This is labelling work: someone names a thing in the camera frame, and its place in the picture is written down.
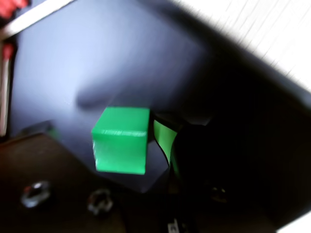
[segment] green cube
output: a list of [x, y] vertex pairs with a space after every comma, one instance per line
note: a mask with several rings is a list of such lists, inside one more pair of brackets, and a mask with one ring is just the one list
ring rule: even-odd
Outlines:
[[92, 130], [98, 171], [145, 174], [150, 110], [107, 107]]

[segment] cube face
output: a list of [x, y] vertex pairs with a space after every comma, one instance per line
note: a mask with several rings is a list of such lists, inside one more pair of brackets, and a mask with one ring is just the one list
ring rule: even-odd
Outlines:
[[96, 169], [145, 174], [149, 109], [108, 107], [92, 130]]

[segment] black surface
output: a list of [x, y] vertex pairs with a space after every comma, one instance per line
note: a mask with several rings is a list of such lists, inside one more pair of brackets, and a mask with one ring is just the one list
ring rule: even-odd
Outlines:
[[[52, 119], [61, 143], [92, 170], [90, 131], [104, 108], [171, 111], [206, 52], [127, 0], [77, 0], [21, 32], [17, 43], [11, 135]], [[156, 143], [148, 146], [144, 176], [102, 175], [147, 191], [167, 169]]]
[[[170, 3], [76, 0], [17, 42], [12, 136], [52, 119], [94, 171], [90, 131], [107, 105], [212, 118], [210, 153], [234, 195], [249, 190], [278, 227], [310, 209], [311, 95]], [[154, 142], [144, 176], [101, 175], [146, 192], [166, 169]]]

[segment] white surface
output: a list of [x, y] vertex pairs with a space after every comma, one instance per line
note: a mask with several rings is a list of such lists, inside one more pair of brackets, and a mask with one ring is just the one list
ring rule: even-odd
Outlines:
[[299, 219], [282, 227], [277, 233], [310, 233], [311, 232], [311, 212], [303, 215]]
[[0, 40], [5, 40], [19, 33], [72, 1], [74, 0], [46, 0], [2, 28], [0, 30]]
[[172, 0], [311, 91], [310, 0]]

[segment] red object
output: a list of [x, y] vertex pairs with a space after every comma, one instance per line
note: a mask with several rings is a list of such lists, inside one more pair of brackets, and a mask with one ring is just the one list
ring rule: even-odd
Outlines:
[[14, 46], [12, 44], [4, 44], [2, 52], [3, 52], [3, 59], [9, 60], [13, 56]]
[[0, 0], [0, 16], [10, 18], [16, 8], [24, 8], [27, 5], [28, 0]]
[[12, 0], [12, 2], [18, 7], [18, 8], [24, 8], [28, 6], [28, 0]]

